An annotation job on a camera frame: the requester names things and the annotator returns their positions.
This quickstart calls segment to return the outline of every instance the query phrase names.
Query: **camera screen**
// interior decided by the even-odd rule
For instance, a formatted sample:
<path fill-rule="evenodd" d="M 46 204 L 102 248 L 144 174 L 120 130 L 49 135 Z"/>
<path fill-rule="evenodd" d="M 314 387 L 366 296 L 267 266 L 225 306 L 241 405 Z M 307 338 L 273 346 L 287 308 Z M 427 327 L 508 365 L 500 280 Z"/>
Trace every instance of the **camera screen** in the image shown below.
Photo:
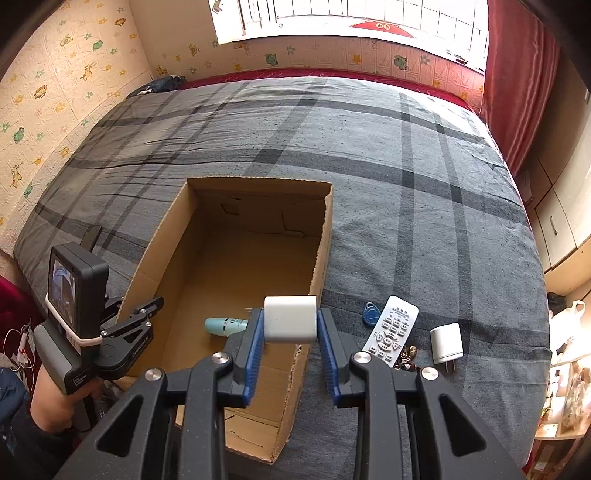
<path fill-rule="evenodd" d="M 70 325 L 74 323 L 76 299 L 76 278 L 64 267 L 58 259 L 53 262 L 51 269 L 50 300 L 61 317 Z"/>

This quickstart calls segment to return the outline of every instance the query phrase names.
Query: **screw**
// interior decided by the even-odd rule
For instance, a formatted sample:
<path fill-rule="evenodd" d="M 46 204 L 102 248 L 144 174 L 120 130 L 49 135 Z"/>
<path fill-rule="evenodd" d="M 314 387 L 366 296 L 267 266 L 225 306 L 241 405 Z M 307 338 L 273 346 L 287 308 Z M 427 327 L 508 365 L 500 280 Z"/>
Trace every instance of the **screw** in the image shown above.
<path fill-rule="evenodd" d="M 212 360 L 217 364 L 225 364 L 230 361 L 230 355 L 226 352 L 216 352 L 212 355 Z"/>
<path fill-rule="evenodd" d="M 435 380 L 439 376 L 439 372 L 433 367 L 425 367 L 421 370 L 421 375 L 425 380 Z"/>
<path fill-rule="evenodd" d="M 367 352 L 357 352 L 353 356 L 353 360 L 355 360 L 359 364 L 368 364 L 371 360 L 371 355 Z"/>
<path fill-rule="evenodd" d="M 159 368 L 150 368 L 145 374 L 146 380 L 153 382 L 162 378 L 162 370 Z"/>

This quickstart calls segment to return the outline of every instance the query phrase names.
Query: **mattress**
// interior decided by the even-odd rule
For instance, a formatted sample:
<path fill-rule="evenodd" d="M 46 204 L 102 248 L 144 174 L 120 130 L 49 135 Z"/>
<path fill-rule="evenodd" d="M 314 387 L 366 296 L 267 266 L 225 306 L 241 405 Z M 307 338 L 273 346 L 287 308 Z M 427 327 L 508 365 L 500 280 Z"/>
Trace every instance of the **mattress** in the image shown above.
<path fill-rule="evenodd" d="M 459 322 L 464 356 L 450 380 L 525 463 L 550 363 L 543 272 L 511 175 L 474 113 L 400 87 L 337 77 L 130 98 L 96 124 L 18 237 L 15 258 L 37 301 L 46 294 L 52 245 L 79 241 L 95 224 L 103 227 L 95 253 L 111 268 L 108 293 L 124 295 L 185 179 L 199 176 L 332 182 L 322 305 L 337 327 L 362 346 L 371 332 L 361 321 L 363 306 L 383 306 L 396 295 L 419 308 L 410 342 L 418 347 L 416 363 L 426 366 L 429 331 Z M 253 479 L 349 477 L 356 425 L 354 411 L 333 408 L 314 349 L 277 463 L 231 455 L 229 470 Z M 408 448 L 405 461 L 408 475 Z"/>

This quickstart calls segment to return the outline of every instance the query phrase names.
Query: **dark sleeve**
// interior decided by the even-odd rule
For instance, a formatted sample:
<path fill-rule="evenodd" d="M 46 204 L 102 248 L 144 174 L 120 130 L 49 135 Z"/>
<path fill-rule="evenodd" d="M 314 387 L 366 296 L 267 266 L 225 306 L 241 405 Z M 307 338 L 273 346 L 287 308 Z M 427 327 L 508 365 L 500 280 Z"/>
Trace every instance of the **dark sleeve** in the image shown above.
<path fill-rule="evenodd" d="M 6 451 L 0 455 L 9 456 L 14 472 L 13 477 L 7 478 L 51 480 L 72 454 L 74 433 L 70 430 L 60 435 L 44 432 L 31 418 L 29 408 L 30 402 L 21 405 L 5 429 L 6 445 L 2 448 Z"/>

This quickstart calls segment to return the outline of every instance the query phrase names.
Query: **blue gripper pad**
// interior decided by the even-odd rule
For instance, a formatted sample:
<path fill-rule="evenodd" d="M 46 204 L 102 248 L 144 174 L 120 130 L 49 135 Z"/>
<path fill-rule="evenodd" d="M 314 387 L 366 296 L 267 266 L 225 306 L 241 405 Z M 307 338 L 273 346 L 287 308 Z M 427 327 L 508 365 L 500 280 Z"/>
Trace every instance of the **blue gripper pad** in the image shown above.
<path fill-rule="evenodd" d="M 252 336 L 251 349 L 248 351 L 246 367 L 244 369 L 244 391 L 242 393 L 246 405 L 250 405 L 255 395 L 256 381 L 261 367 L 262 351 L 265 345 L 265 313 L 261 310 L 256 329 Z"/>
<path fill-rule="evenodd" d="M 322 356 L 322 363 L 324 366 L 324 378 L 326 380 L 326 387 L 333 399 L 333 404 L 337 405 L 340 400 L 339 390 L 339 372 L 337 369 L 337 362 L 335 352 L 330 343 L 330 336 L 324 321 L 324 316 L 319 310 L 316 315 L 316 332 L 318 337 L 318 345 L 320 347 L 320 354 Z"/>

